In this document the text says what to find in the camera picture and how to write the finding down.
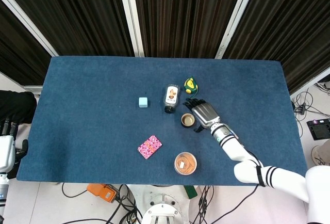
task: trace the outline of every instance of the brown cup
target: brown cup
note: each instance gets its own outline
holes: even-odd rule
[[[197,168],[197,160],[194,155],[188,152],[180,153],[174,161],[174,168],[181,175],[190,175]]]
[[[195,117],[190,113],[185,113],[181,117],[183,127],[192,127],[195,124]]]

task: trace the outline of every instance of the robotic arm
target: robotic arm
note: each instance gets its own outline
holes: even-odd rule
[[[242,183],[256,183],[287,192],[309,203],[308,223],[330,223],[327,203],[330,199],[330,167],[317,166],[309,169],[306,178],[275,166],[264,167],[262,163],[238,141],[237,135],[224,123],[214,108],[204,100],[187,99],[184,103],[196,116],[233,161],[235,177]]]
[[[9,118],[0,123],[0,224],[4,221],[3,214],[9,186],[8,173],[19,164],[28,149],[27,140],[23,141],[22,150],[15,148],[18,126],[18,123],[11,123]]]

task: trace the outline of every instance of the black curtain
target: black curtain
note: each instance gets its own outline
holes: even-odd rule
[[[214,58],[237,0],[136,0],[148,57]]]
[[[224,58],[278,60],[294,92],[330,66],[330,0],[250,0]]]
[[[0,1],[0,72],[21,85],[42,85],[50,55]]]
[[[122,0],[16,0],[60,55],[134,56]]]

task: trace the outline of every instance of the green object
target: green object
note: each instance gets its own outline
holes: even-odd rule
[[[184,188],[189,199],[192,199],[197,196],[197,191],[195,190],[195,187],[193,185],[184,185]]]
[[[188,94],[194,94],[194,96],[197,94],[198,85],[197,85],[194,77],[190,77],[190,78],[186,79],[185,89],[186,89],[186,93],[188,93]]]

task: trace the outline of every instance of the bottle label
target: bottle label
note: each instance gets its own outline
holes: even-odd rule
[[[177,101],[177,88],[175,86],[169,86],[167,88],[166,100],[168,104],[176,104]]]

